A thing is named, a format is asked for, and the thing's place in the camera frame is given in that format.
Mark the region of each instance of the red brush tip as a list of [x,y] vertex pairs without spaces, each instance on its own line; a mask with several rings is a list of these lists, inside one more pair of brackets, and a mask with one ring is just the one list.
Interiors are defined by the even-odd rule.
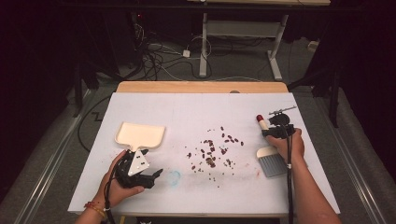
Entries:
[[258,122],[260,122],[260,120],[263,120],[264,118],[263,118],[261,115],[258,115],[258,116],[256,117],[256,119],[257,119]]

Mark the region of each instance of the brush handle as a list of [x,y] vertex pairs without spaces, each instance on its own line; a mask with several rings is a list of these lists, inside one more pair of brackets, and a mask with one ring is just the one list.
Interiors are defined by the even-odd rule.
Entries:
[[258,115],[256,117],[256,120],[259,122],[259,125],[262,128],[262,130],[268,130],[268,126],[265,123],[264,118],[262,117],[262,115]]

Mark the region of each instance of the person's right hand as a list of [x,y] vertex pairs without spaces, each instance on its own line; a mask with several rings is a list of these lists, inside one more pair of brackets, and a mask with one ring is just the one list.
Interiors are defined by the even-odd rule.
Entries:
[[[304,157],[304,141],[301,137],[301,129],[295,129],[295,133],[292,135],[290,142],[291,146],[291,159],[301,159]],[[274,138],[271,135],[266,137],[269,144],[277,148],[279,154],[285,161],[288,160],[288,142],[286,139]]]

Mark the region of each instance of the wire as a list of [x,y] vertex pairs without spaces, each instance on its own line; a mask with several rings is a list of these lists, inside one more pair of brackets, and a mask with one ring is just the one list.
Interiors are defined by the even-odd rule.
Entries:
[[134,24],[134,26],[137,26],[139,29],[138,33],[137,33],[137,37],[136,40],[140,39],[140,44],[137,46],[138,48],[143,44],[143,40],[145,39],[145,30],[143,29],[143,27],[137,23]]
[[288,136],[288,132],[286,131],[286,127],[281,123],[280,127],[282,127],[282,131],[286,136],[287,146],[288,146],[288,173],[287,173],[287,180],[288,180],[288,201],[289,201],[289,224],[293,223],[293,216],[294,216],[294,209],[293,209],[293,195],[291,189],[291,143],[290,139],[292,137]]
[[172,48],[167,47],[167,46],[162,45],[162,44],[161,44],[161,45],[159,45],[159,44],[148,44],[148,47],[149,47],[150,45],[161,46],[158,50],[160,50],[160,49],[162,49],[162,48],[166,48],[166,49],[171,49],[171,50],[172,50],[171,52],[162,51],[162,53],[174,53],[174,54],[181,55],[181,53],[177,52],[175,49],[172,49]]
[[165,71],[170,77],[174,78],[175,80],[187,81],[187,80],[184,80],[184,79],[180,79],[180,78],[178,78],[178,77],[174,77],[172,74],[170,74],[170,73],[168,72],[168,70],[166,70],[166,69],[163,68],[163,67],[162,67],[162,69],[163,69],[163,71]]
[[105,184],[105,190],[104,190],[104,194],[105,194],[105,211],[106,211],[106,214],[107,214],[108,221],[109,221],[111,224],[115,224],[115,223],[116,223],[116,222],[114,221],[113,214],[111,213],[111,204],[110,204],[110,200],[109,200],[109,197],[110,197],[111,181],[112,181],[113,179],[116,178],[116,177],[114,176],[114,174],[116,173],[116,170],[117,170],[117,168],[119,167],[119,164],[120,164],[120,162],[121,162],[123,159],[124,159],[124,158],[121,157],[121,158],[116,162],[116,164],[115,164],[114,167],[113,167],[113,170],[111,171],[110,177],[108,178],[108,181],[107,181],[107,183]]
[[234,79],[234,78],[244,78],[244,79],[249,79],[249,80],[262,82],[261,80],[253,78],[253,77],[224,77],[224,78],[218,78],[218,79],[214,79],[214,80],[210,80],[210,81],[222,81],[222,80]]
[[80,135],[82,123],[83,123],[84,120],[87,118],[87,116],[88,116],[89,114],[91,114],[91,112],[92,112],[99,104],[101,104],[101,103],[102,103],[103,101],[105,101],[106,99],[110,99],[110,98],[111,98],[111,95],[109,95],[109,96],[103,98],[103,99],[100,100],[98,103],[96,103],[93,107],[91,107],[91,108],[88,110],[88,112],[84,115],[84,117],[82,118],[81,123],[78,125],[78,129],[77,129],[78,141],[79,141],[79,143],[81,144],[81,146],[82,146],[87,152],[91,152],[91,150],[88,149],[88,147],[86,147],[86,146],[84,145],[84,143],[82,142],[81,135]]
[[210,53],[212,52],[212,45],[210,44],[210,42],[209,42],[209,40],[208,39],[206,39],[206,38],[204,38],[203,36],[201,36],[201,35],[198,35],[198,36],[196,36],[195,38],[193,38],[192,40],[191,40],[191,44],[192,44],[192,41],[194,41],[194,40],[196,40],[196,39],[198,39],[198,38],[201,38],[201,39],[203,39],[204,41],[206,41],[206,43],[208,43],[209,44],[209,53],[207,53],[206,54],[206,57],[207,56],[209,56],[210,55]]
[[[251,39],[251,38],[250,39],[245,39],[245,38],[241,39],[241,38],[230,38],[229,36],[224,36],[224,38],[221,38],[221,37],[213,36],[213,35],[209,35],[208,37],[211,37],[213,39],[217,39],[219,41],[223,41],[223,42],[226,42],[226,43],[229,44],[229,46],[216,45],[216,44],[213,43],[214,40],[210,40],[211,43],[212,43],[212,54],[215,55],[215,56],[220,56],[220,57],[227,56],[228,54],[233,53],[234,49],[244,49],[244,48],[247,48],[247,47],[257,47],[265,39],[265,38],[262,38],[262,37],[257,37],[257,38],[254,38],[254,39]],[[229,50],[226,53],[223,53],[223,54],[214,53],[214,49],[215,48],[227,48],[227,47],[229,48]]]

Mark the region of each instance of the desk leg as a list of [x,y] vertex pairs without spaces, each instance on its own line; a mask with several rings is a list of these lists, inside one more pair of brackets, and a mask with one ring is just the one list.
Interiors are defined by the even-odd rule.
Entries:
[[201,48],[201,61],[199,65],[199,77],[206,77],[206,63],[207,63],[207,52],[206,52],[206,38],[207,38],[207,13],[204,13],[204,19],[202,23],[202,48]]
[[276,32],[276,39],[273,50],[268,50],[268,60],[270,61],[271,69],[274,74],[274,78],[276,81],[281,81],[282,76],[280,75],[279,66],[276,62],[276,53],[280,45],[280,41],[282,41],[282,35],[285,31],[286,22],[288,21],[289,15],[284,15],[282,18],[282,22],[280,23],[279,27],[277,28]]

